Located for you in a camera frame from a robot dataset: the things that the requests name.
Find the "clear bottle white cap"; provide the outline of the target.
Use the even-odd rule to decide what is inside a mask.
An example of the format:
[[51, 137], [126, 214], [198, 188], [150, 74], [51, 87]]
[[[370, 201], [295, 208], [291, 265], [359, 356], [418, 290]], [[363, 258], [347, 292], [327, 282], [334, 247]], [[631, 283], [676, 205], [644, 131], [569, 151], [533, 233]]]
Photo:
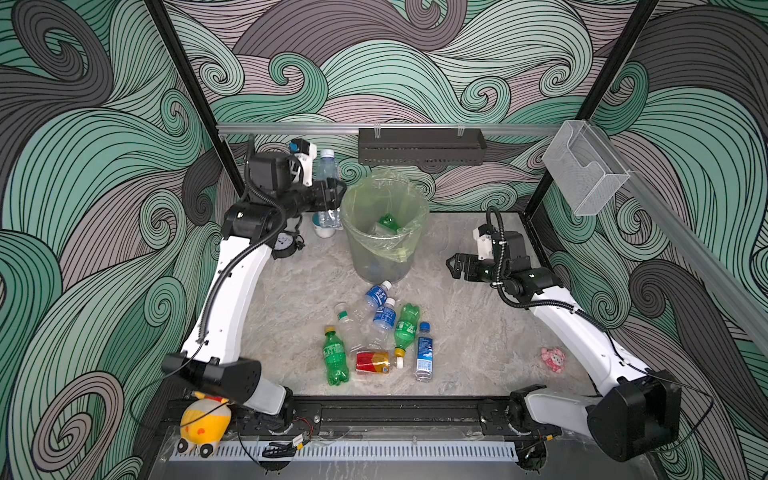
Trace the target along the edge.
[[318, 212], [319, 225], [325, 229], [342, 228], [340, 208], [336, 206], [337, 182], [340, 179], [338, 162], [331, 149], [322, 149], [317, 161], [315, 178], [323, 187], [323, 203]]

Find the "blue label water bottle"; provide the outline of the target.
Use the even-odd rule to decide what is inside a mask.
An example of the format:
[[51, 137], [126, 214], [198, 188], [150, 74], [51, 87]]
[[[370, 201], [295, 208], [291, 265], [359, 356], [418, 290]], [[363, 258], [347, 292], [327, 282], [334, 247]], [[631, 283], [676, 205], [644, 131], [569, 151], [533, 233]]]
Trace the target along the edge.
[[434, 373], [434, 339], [428, 322], [419, 324], [416, 345], [415, 378], [420, 382], [430, 381]]

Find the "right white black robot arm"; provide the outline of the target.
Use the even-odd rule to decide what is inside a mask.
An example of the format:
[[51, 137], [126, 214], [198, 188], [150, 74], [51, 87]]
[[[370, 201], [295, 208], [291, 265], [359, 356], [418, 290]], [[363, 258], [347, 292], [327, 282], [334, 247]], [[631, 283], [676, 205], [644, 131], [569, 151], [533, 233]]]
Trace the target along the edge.
[[570, 431], [624, 462], [678, 440], [683, 386], [671, 373], [652, 369], [616, 342], [552, 270], [532, 267], [521, 234], [505, 228], [498, 208], [486, 210], [473, 238], [476, 253], [447, 259], [452, 277], [487, 284], [506, 306], [542, 321], [596, 390], [585, 396], [533, 385], [512, 392], [507, 417], [513, 430], [531, 436], [529, 448]]

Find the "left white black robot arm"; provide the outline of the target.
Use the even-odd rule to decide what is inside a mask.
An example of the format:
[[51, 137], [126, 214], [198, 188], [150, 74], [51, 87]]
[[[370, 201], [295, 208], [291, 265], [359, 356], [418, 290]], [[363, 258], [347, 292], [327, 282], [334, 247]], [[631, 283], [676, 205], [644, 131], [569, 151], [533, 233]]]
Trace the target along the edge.
[[162, 371], [204, 394], [278, 416], [288, 390], [268, 380], [257, 360], [241, 354], [242, 332], [258, 279], [287, 222], [308, 211], [340, 206], [346, 185], [317, 179], [314, 144], [294, 139], [283, 152], [249, 152], [246, 191], [226, 212], [219, 259], [194, 331]]

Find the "mesh bin with green bag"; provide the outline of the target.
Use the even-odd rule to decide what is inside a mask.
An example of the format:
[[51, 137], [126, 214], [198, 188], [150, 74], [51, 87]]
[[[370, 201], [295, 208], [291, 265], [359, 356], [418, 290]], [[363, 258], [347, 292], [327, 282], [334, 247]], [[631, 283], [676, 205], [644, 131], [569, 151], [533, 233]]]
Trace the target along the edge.
[[[380, 167], [347, 190], [341, 222], [361, 278], [398, 282], [407, 275], [429, 215], [424, 187], [400, 168]], [[400, 226], [397, 232], [378, 223], [386, 214]]]

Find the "teal lid white jar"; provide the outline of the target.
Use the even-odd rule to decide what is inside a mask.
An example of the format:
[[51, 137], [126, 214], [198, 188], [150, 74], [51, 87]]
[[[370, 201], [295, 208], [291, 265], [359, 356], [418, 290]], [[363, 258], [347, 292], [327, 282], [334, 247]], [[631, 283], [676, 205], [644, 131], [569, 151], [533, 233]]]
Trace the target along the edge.
[[320, 216], [318, 213], [314, 213], [312, 216], [312, 224], [315, 234], [322, 239], [328, 239], [335, 235], [336, 229], [332, 227], [324, 227], [321, 225]]

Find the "blue label bottle white cap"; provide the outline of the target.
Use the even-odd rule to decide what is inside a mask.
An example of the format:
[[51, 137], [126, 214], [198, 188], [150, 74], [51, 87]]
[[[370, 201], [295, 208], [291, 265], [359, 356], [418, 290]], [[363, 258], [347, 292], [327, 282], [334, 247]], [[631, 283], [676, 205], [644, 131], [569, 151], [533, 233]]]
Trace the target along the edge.
[[393, 284], [384, 280], [370, 287], [362, 296], [353, 302], [351, 313], [359, 320], [371, 317], [389, 298]]

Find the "Pocari Sweat bottle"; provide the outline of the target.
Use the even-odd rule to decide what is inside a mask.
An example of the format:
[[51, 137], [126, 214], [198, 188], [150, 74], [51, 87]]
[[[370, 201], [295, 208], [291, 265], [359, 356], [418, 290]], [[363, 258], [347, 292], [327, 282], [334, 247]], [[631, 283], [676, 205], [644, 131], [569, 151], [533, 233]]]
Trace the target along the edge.
[[385, 350], [396, 323], [396, 300], [388, 298], [374, 313], [372, 320], [370, 346], [374, 349]]

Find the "pink plush toy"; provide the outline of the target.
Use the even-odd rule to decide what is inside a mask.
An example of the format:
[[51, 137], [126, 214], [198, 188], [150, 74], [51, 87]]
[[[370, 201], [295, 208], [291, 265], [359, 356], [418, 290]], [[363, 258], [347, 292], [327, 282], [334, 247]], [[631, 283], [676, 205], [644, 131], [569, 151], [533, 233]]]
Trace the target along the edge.
[[540, 357], [554, 373], [562, 373], [564, 371], [566, 355], [559, 348], [542, 348], [540, 350]]

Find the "red yellow label bottle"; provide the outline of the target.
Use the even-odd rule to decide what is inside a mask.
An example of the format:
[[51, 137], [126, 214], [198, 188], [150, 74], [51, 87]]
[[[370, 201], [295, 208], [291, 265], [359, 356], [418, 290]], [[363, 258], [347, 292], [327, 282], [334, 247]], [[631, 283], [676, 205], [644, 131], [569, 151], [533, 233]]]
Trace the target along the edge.
[[402, 369], [403, 356], [388, 351], [361, 351], [356, 354], [355, 370], [359, 374], [389, 374]]

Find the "clear bottle green band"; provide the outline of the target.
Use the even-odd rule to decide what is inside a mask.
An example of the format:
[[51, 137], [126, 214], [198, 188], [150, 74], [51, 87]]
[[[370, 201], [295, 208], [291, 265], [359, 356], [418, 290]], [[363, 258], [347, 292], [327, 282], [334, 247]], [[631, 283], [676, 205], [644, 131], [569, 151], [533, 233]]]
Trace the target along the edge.
[[340, 337], [347, 351], [357, 353], [365, 347], [365, 338], [362, 333], [361, 323], [354, 314], [350, 314], [350, 308], [345, 302], [335, 305], [334, 312], [339, 327]]

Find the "green Sprite bottle yellow cap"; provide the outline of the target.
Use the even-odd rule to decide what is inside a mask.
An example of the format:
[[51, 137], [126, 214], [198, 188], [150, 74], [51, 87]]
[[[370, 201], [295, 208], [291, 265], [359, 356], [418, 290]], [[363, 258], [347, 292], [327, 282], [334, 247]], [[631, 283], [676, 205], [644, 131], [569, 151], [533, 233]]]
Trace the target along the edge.
[[322, 352], [327, 370], [327, 382], [330, 386], [338, 386], [349, 381], [346, 348], [334, 327], [326, 327], [324, 335]]

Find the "yellow plush toy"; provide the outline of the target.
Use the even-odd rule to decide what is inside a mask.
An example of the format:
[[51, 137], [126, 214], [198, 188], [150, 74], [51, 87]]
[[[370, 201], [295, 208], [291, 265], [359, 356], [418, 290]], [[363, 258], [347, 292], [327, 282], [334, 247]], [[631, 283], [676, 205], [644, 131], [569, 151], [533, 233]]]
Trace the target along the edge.
[[181, 417], [175, 450], [179, 454], [196, 451], [201, 458], [209, 458], [217, 451], [231, 422], [229, 400], [198, 391], [193, 395], [196, 400]]

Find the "black wall shelf tray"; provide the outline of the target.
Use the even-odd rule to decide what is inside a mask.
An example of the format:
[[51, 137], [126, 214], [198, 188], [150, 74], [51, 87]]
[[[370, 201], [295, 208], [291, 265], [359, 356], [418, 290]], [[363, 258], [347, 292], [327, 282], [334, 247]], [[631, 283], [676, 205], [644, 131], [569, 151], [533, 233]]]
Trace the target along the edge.
[[432, 172], [482, 164], [487, 143], [475, 128], [365, 128], [359, 130], [357, 149], [362, 165], [416, 166]]

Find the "clear acrylic wall holder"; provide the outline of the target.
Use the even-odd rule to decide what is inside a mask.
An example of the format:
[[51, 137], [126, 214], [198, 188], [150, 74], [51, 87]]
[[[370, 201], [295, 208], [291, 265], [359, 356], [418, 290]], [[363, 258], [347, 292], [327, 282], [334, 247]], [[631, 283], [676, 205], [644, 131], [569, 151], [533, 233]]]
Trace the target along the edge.
[[585, 120], [565, 121], [543, 162], [578, 217], [597, 216], [630, 178], [609, 137]]

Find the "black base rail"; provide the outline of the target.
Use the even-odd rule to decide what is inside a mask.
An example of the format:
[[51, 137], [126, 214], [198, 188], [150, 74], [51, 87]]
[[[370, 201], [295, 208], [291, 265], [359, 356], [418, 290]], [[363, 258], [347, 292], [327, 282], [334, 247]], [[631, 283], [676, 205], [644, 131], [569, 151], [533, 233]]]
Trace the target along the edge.
[[586, 419], [535, 420], [517, 393], [505, 396], [311, 396], [290, 399], [276, 416], [232, 408], [232, 423], [246, 435], [272, 435], [297, 427], [335, 438], [374, 429], [457, 428], [483, 435], [536, 438], [586, 431]]

